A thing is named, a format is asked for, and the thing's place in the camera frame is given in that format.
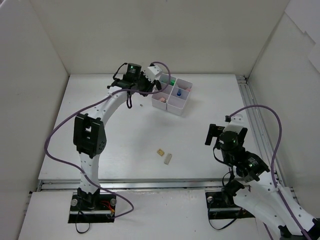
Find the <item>pink white stapler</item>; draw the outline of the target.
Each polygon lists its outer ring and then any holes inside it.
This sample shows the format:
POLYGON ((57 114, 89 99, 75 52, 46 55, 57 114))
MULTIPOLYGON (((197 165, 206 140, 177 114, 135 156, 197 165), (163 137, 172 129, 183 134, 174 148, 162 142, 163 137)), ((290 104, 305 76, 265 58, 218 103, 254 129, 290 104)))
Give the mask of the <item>pink white stapler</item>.
POLYGON ((162 102, 162 103, 166 103, 166 102, 167 102, 167 99, 164 98, 164 97, 161 97, 161 98, 159 99, 159 101, 162 102))

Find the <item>beige long eraser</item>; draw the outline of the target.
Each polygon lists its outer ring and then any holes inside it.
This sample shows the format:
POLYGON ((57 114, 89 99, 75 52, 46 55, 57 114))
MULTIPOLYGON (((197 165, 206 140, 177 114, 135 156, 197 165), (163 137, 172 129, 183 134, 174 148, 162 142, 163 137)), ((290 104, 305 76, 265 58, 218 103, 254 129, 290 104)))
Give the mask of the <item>beige long eraser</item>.
POLYGON ((168 153, 166 156, 165 156, 165 159, 164 159, 164 164, 165 165, 168 165, 172 159, 172 154, 171 153, 168 153))

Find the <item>black handled scissors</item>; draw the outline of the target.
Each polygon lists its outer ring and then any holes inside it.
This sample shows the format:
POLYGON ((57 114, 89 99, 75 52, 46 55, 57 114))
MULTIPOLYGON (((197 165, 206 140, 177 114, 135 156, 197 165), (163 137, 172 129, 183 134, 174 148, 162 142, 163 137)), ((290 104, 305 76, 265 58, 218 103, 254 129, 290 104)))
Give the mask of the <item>black handled scissors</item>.
POLYGON ((162 85, 161 85, 161 83, 160 83, 159 80, 156 80, 156 81, 155 81, 155 86, 156 86, 156 89, 157 89, 158 91, 162 90, 162 85))

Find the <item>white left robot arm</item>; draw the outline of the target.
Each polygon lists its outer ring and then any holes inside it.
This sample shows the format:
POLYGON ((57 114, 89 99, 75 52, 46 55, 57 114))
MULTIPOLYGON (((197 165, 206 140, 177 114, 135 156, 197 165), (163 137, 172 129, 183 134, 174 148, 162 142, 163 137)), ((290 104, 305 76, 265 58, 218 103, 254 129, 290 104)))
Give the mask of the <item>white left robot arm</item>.
POLYGON ((153 88, 161 89, 156 78, 162 70, 151 64, 142 70, 138 64, 128 63, 122 78, 113 75, 113 82, 107 86, 108 100, 79 113, 74 119, 73 144, 80 157, 80 167, 84 171, 77 189, 80 208, 95 210, 100 204, 100 183, 98 178, 99 159, 107 145, 105 126, 113 113, 123 103, 131 108, 133 91, 146 96, 153 88))

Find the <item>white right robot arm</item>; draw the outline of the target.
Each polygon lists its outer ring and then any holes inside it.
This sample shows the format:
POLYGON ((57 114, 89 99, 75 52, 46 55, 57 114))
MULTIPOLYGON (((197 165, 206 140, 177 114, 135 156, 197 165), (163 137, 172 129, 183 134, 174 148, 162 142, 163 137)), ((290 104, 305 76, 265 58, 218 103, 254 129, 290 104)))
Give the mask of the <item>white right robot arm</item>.
POLYGON ((281 240, 318 240, 319 219, 273 181, 270 168, 258 155, 244 148, 247 131, 209 125, 205 145, 216 139, 213 149, 221 151, 220 163, 232 169, 231 179, 221 189, 222 202, 248 211, 281 240))

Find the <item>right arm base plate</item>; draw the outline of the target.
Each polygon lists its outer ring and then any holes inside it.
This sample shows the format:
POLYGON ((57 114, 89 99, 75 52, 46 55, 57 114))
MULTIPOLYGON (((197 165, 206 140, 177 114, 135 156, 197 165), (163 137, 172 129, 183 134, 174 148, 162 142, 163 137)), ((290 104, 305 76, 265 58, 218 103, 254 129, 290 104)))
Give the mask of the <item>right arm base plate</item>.
POLYGON ((225 202, 221 191, 209 191, 205 193, 206 204, 209 211, 210 220, 233 220, 255 218, 250 212, 234 204, 225 202))

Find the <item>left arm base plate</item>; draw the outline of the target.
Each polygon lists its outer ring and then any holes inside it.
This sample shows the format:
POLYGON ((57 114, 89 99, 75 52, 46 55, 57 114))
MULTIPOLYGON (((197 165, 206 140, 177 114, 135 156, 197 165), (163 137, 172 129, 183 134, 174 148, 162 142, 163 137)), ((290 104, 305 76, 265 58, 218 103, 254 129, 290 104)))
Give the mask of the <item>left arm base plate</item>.
POLYGON ((113 223, 117 197, 114 194, 101 194, 94 206, 89 206, 77 194, 72 195, 68 223, 113 223))

